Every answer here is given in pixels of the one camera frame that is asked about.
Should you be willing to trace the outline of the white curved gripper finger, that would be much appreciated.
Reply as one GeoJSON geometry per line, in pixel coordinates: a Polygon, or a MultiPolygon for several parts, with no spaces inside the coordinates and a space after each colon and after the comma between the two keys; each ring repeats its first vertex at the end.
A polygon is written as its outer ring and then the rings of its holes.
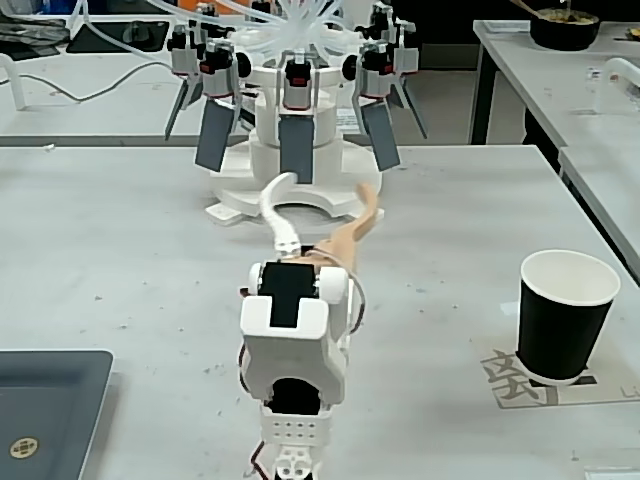
{"type": "Polygon", "coordinates": [[[281,173],[263,188],[259,196],[261,215],[273,233],[274,250],[282,259],[295,258],[301,254],[301,243],[296,230],[288,220],[275,210],[276,203],[296,183],[297,175],[295,173],[281,173]]]}

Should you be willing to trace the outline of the tan curved gripper finger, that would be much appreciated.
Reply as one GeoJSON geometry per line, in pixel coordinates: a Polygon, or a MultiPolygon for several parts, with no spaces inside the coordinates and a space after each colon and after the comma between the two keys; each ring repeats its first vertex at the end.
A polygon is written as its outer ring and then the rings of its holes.
{"type": "Polygon", "coordinates": [[[363,205],[363,209],[345,226],[345,229],[352,239],[362,239],[376,225],[379,199],[375,188],[367,183],[357,184],[356,194],[363,205]]]}

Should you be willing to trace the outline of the tan gripper body black servo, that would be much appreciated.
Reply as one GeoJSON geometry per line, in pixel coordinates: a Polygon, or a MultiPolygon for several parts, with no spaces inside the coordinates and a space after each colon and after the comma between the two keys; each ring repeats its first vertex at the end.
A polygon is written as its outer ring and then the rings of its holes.
{"type": "Polygon", "coordinates": [[[356,250],[356,231],[351,228],[339,228],[327,239],[316,243],[310,253],[301,257],[301,261],[315,265],[317,268],[341,266],[344,269],[355,271],[356,250]]]}

